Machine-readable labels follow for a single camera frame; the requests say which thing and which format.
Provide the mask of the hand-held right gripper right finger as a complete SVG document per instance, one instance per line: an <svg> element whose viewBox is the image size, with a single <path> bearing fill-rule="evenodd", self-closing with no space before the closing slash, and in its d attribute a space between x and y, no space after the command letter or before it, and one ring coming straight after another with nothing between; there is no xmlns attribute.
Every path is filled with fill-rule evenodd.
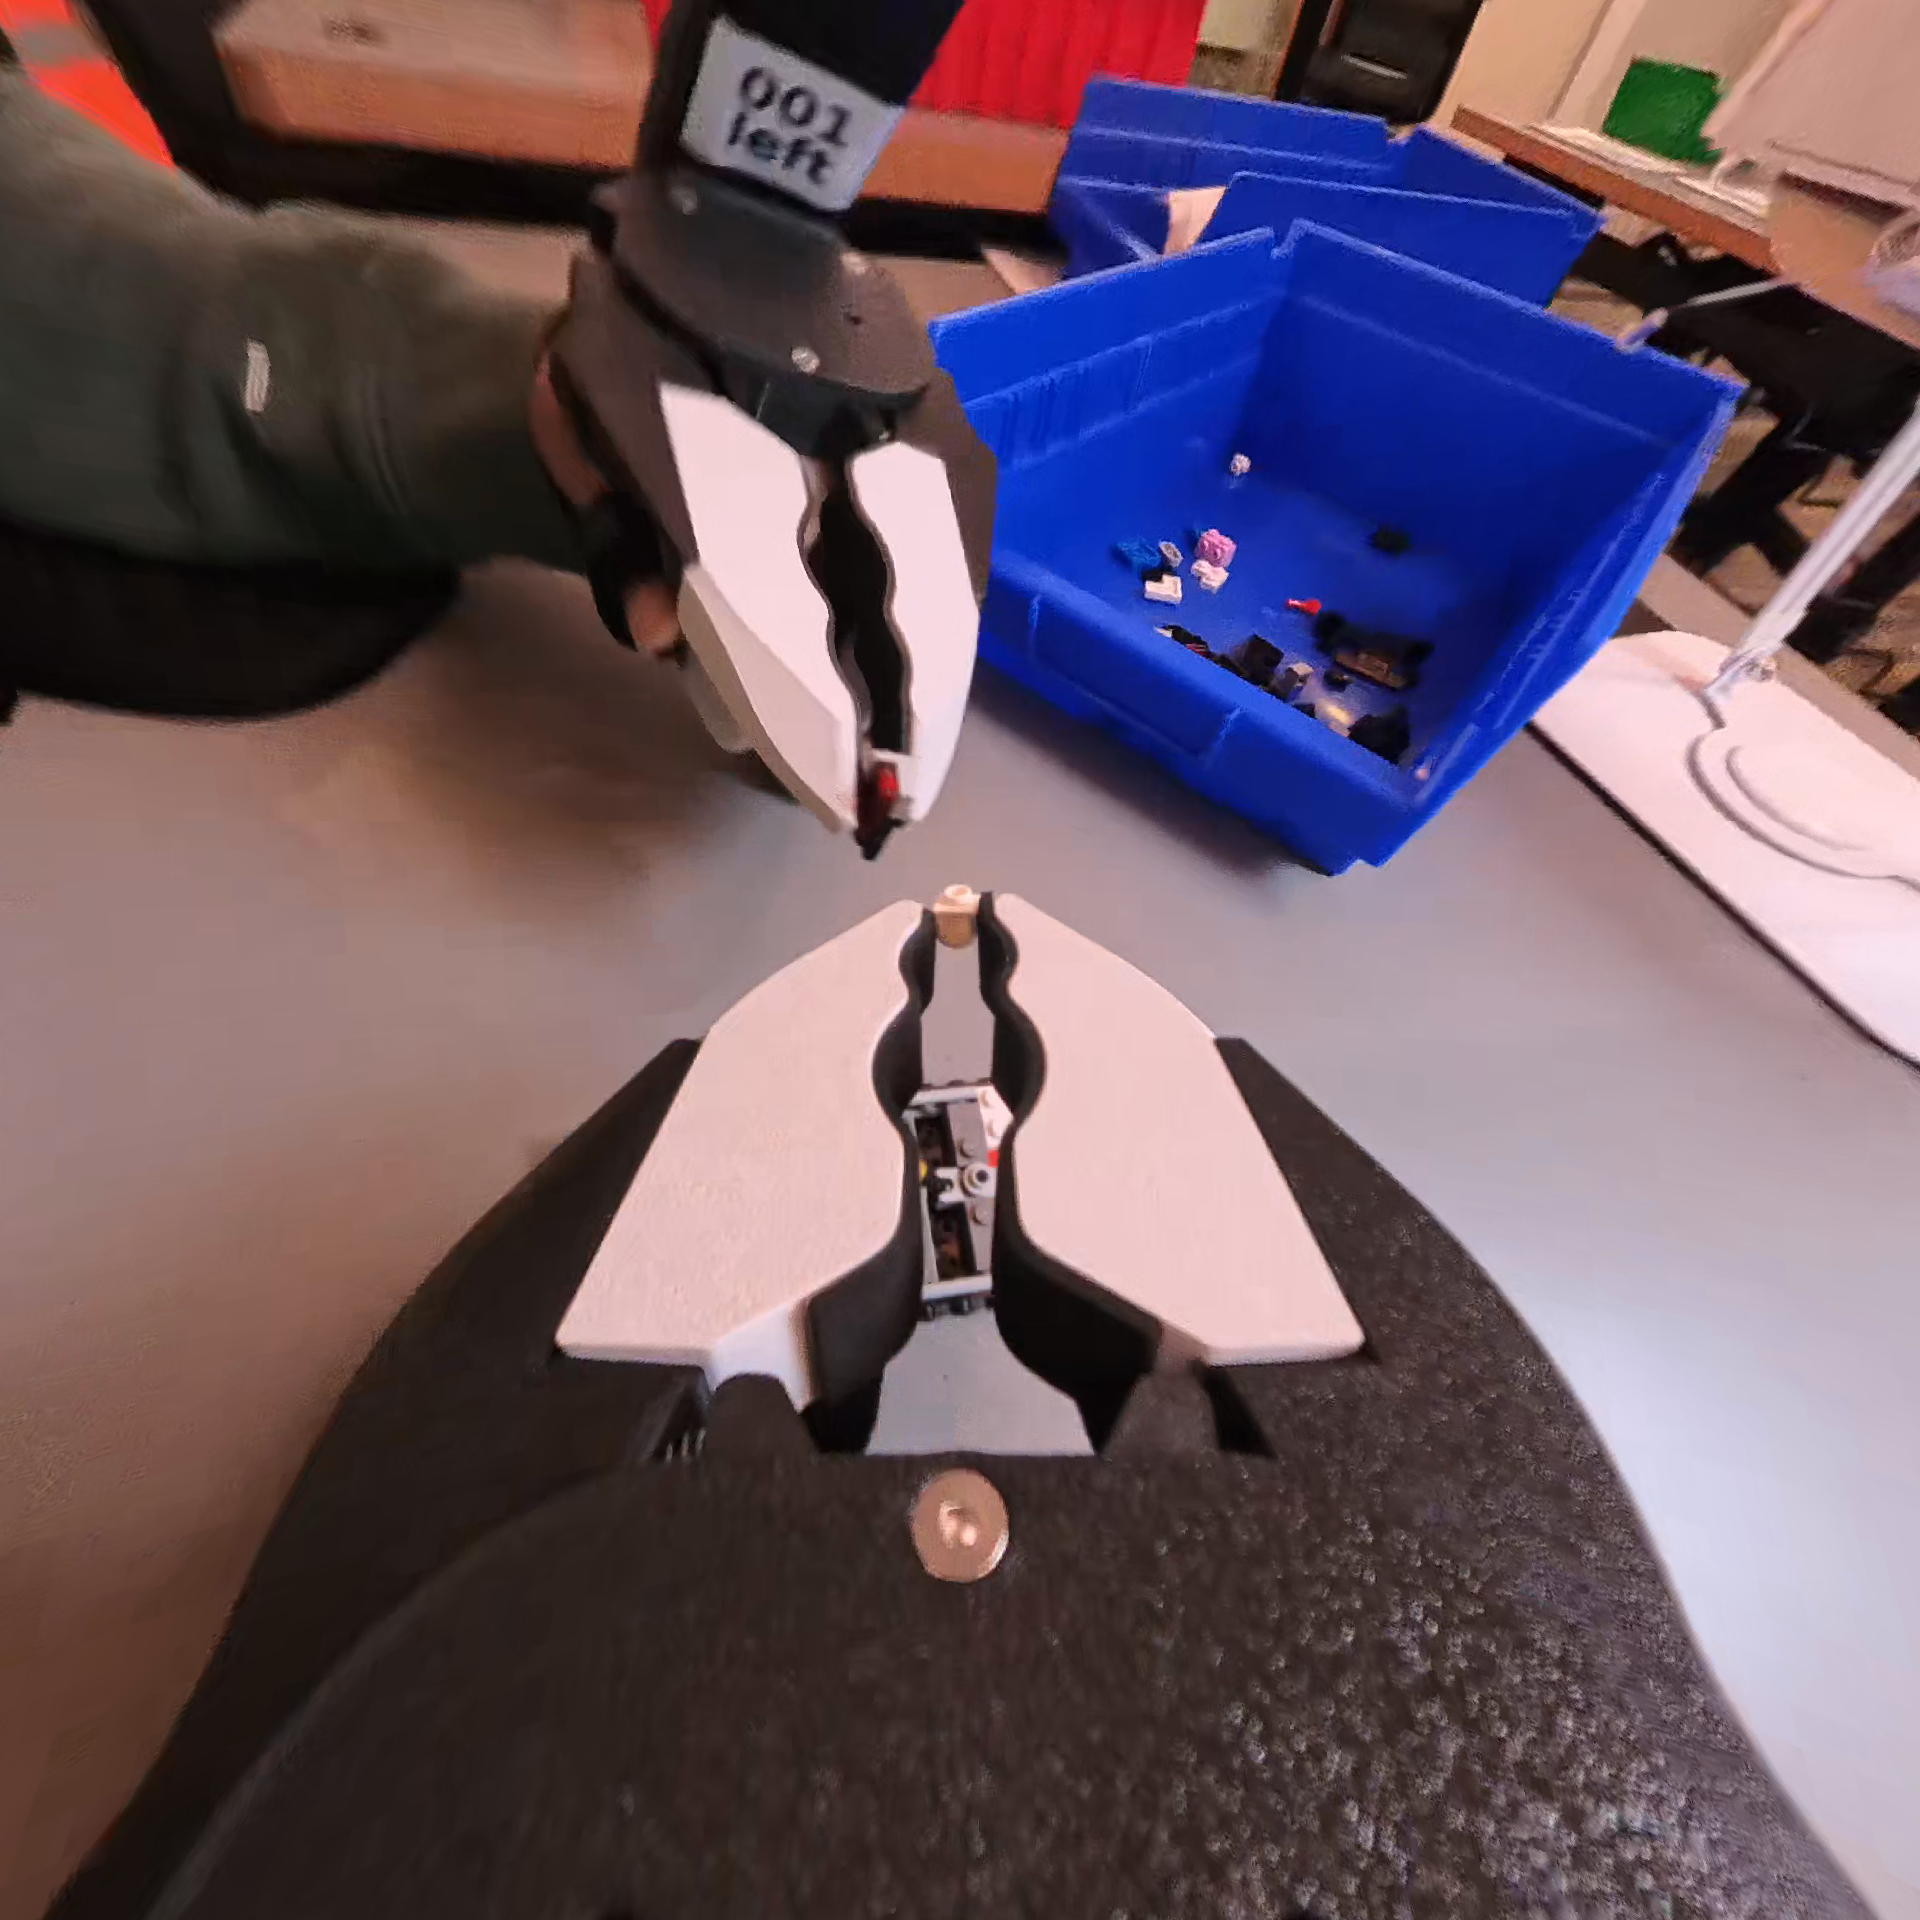
<svg viewBox="0 0 1920 1920"><path fill-rule="evenodd" d="M1212 1026L1016 896L984 901L998 1326L1048 1382L1353 1357L1355 1311Z"/></svg>

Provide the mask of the white book stand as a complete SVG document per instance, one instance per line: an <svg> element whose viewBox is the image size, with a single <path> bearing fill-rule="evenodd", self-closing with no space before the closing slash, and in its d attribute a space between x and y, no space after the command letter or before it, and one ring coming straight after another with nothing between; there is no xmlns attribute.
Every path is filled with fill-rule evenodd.
<svg viewBox="0 0 1920 1920"><path fill-rule="evenodd" d="M1787 639L1914 482L1918 417L1893 436L1737 646L1617 637L1534 734L1788 971L1918 1066L1914 774L1781 673Z"/></svg>

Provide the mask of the lego pieces pile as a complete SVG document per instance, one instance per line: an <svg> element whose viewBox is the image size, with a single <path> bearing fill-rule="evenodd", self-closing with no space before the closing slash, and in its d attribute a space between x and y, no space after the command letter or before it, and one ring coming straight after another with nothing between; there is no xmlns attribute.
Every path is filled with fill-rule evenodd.
<svg viewBox="0 0 1920 1920"><path fill-rule="evenodd" d="M1151 637L1387 768L1421 753L1453 578L1409 505L1299 474L1244 433L1146 474L1093 527Z"/></svg>

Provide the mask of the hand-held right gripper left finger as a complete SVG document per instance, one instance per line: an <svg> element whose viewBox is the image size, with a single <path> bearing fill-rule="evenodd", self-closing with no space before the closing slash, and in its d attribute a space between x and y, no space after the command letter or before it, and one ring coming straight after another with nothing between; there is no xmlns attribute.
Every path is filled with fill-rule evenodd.
<svg viewBox="0 0 1920 1920"><path fill-rule="evenodd" d="M558 1323L566 1357L848 1397L918 1315L921 1010L935 934L901 901L713 1022Z"/></svg>

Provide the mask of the lego car model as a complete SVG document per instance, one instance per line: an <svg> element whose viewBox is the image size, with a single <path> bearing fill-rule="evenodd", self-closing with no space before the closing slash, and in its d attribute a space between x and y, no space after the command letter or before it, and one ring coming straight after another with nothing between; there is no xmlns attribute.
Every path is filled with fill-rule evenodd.
<svg viewBox="0 0 1920 1920"><path fill-rule="evenodd" d="M998 1148L1012 1113L992 1081L925 1089L905 1122L918 1150L921 1321L992 1306Z"/></svg>

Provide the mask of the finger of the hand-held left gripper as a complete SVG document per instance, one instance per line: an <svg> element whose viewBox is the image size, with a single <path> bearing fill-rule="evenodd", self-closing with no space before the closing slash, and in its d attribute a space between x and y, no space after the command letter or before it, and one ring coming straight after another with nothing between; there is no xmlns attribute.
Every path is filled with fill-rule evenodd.
<svg viewBox="0 0 1920 1920"><path fill-rule="evenodd" d="M692 537L678 598L692 658L786 791L826 830L863 839L873 593L850 567L873 537L855 507L867 449L804 457L690 385L659 387L659 420Z"/></svg>
<svg viewBox="0 0 1920 1920"><path fill-rule="evenodd" d="M975 666L977 593L946 465L917 444L876 444L850 462L850 507L876 558L856 670L865 694L860 768L901 770L897 827L942 798Z"/></svg>

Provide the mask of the green box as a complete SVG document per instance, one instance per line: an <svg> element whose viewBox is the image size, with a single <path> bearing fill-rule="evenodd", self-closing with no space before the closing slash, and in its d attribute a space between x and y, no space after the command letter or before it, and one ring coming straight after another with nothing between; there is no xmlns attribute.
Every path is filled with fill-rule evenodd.
<svg viewBox="0 0 1920 1920"><path fill-rule="evenodd" d="M1714 167L1722 151L1708 137L1728 81L1714 70L1635 55L1606 105L1598 134L1619 147L1680 163Z"/></svg>

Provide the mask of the blue plastic bin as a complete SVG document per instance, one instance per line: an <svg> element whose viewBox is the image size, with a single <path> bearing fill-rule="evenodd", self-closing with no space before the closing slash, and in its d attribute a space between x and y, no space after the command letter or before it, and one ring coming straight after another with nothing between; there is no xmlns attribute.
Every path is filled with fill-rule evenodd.
<svg viewBox="0 0 1920 1920"><path fill-rule="evenodd" d="M1065 275L1300 223L1545 304L1602 213L1453 141L1234 95L1093 79L1047 201Z"/></svg>
<svg viewBox="0 0 1920 1920"><path fill-rule="evenodd" d="M981 661L1338 876L1381 866L1617 635L1732 417L1708 371L1296 225L942 316L998 462ZM1409 773L1149 635L1093 527L1244 433L1418 511L1453 578Z"/></svg>

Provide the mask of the red bin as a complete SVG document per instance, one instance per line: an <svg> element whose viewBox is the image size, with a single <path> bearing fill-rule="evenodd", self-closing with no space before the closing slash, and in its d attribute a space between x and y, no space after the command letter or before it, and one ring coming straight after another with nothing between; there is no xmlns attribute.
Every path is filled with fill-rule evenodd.
<svg viewBox="0 0 1920 1920"><path fill-rule="evenodd" d="M909 109L1011 127L1070 127L1093 79L1180 86L1202 2L716 4L731 20L713 81L692 86L692 134L825 134L876 147L902 109L867 79L876 55L928 55Z"/></svg>

